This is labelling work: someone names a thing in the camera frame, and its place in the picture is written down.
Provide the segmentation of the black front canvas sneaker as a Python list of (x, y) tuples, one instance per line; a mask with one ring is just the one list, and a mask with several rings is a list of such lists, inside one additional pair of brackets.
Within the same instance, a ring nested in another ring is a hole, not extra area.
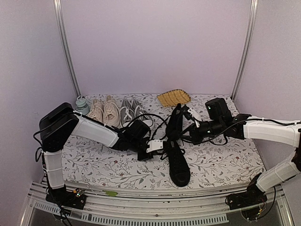
[(168, 158), (169, 176), (178, 187), (187, 186), (190, 182), (190, 169), (184, 157), (185, 150), (176, 141), (164, 141), (161, 160)]

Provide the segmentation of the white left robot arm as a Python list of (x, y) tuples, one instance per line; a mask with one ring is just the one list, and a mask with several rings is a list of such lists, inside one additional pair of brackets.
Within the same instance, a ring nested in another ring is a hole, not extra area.
[(85, 138), (117, 151), (137, 153), (139, 161), (152, 159), (147, 152), (150, 128), (140, 120), (117, 128), (105, 125), (75, 111), (67, 102), (62, 103), (39, 122), (42, 165), (47, 177), (46, 200), (59, 205), (83, 205), (86, 196), (67, 191), (63, 178), (62, 150), (70, 137)]

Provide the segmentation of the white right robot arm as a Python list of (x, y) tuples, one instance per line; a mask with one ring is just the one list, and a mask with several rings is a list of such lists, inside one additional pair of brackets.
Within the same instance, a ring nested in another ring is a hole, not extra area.
[(188, 109), (194, 124), (190, 136), (194, 144), (211, 142), (220, 135), (240, 140), (250, 139), (260, 150), (264, 163), (268, 157), (278, 162), (251, 179), (246, 191), (230, 194), (226, 204), (231, 210), (265, 202), (266, 192), (301, 172), (301, 122), (285, 121), (239, 113), (232, 115), (225, 99), (215, 98), (205, 104), (208, 121), (192, 108)]

